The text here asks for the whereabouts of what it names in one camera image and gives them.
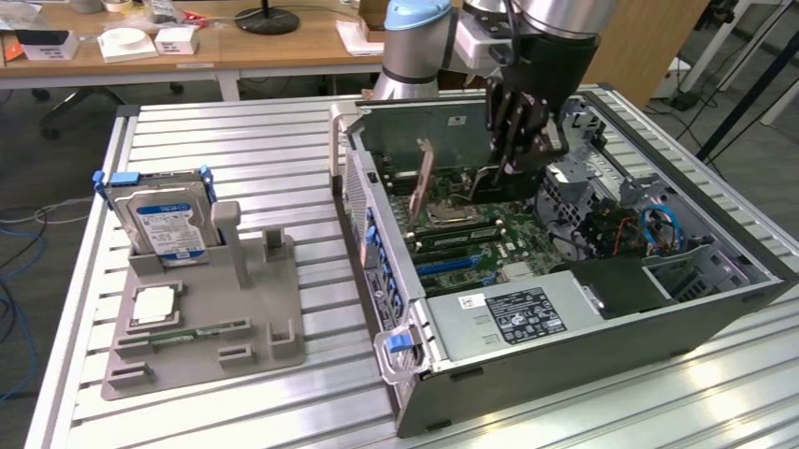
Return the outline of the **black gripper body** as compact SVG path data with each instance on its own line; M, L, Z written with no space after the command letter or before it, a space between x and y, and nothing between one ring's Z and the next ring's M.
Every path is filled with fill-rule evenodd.
M560 108L579 86L599 42L599 36L523 35L516 63L501 68L504 87L543 99L549 108Z

